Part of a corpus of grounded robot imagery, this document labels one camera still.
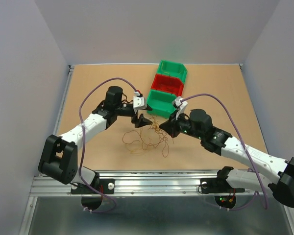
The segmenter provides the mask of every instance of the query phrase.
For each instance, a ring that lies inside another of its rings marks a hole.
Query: red storage bin
[[[164,76],[162,74],[156,74],[151,89],[175,94],[176,96],[182,96],[184,84],[180,79],[176,77],[169,77]]]

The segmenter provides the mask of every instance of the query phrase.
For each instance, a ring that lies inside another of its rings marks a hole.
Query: white wall
[[[278,0],[35,0],[69,64],[241,63]]]
[[[33,0],[0,0],[0,235],[19,232],[67,76]]]
[[[268,151],[294,157],[294,0],[281,0],[243,66]]]

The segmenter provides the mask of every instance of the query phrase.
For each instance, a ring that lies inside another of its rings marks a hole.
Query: white cable tie
[[[248,148],[249,148],[249,146],[246,146],[246,148],[244,149],[244,153],[246,153]]]

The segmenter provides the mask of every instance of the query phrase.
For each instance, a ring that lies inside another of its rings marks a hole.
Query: metal frame
[[[74,66],[70,66],[68,80],[56,125],[53,133],[56,134],[61,121],[63,108],[66,102],[66,96],[70,87]],[[99,171],[101,178],[114,178],[115,193],[113,197],[131,197],[131,196],[205,196],[197,191],[200,185],[200,179],[215,177],[216,170],[176,170],[176,171]],[[253,194],[247,190],[244,194]],[[29,199],[26,206],[20,235],[28,235],[30,225],[35,212],[38,197],[58,197],[58,196],[81,196],[72,195],[71,186],[63,185],[60,182],[40,175],[33,179]],[[284,207],[292,233],[294,234],[294,209]]]

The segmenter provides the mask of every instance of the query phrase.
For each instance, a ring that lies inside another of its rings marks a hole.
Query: black bracket
[[[234,168],[231,166],[225,166],[222,170],[219,170],[217,177],[215,178],[202,178],[200,180],[201,193],[230,193],[233,189],[226,181],[227,175]],[[245,192],[244,188],[236,188],[236,193]]]
[[[100,191],[100,187],[102,186],[104,194],[114,194],[114,188],[109,189],[108,184],[113,183],[115,184],[115,179],[100,179],[99,184],[95,187],[96,190]],[[78,187],[76,189],[71,189],[71,194],[74,195],[81,195],[81,194],[96,194],[90,188],[83,184],[77,184]]]
[[[269,184],[273,197],[285,206],[294,208],[294,158],[288,162],[284,172],[280,172],[277,184]]]

